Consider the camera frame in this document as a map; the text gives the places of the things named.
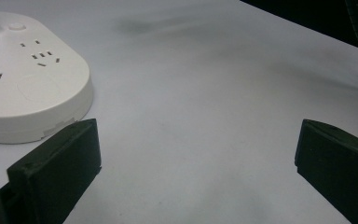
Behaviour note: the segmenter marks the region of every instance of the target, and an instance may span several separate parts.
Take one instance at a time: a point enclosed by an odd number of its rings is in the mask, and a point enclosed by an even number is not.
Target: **white power strip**
[[[0,12],[0,143],[32,142],[82,119],[87,63],[39,21]]]

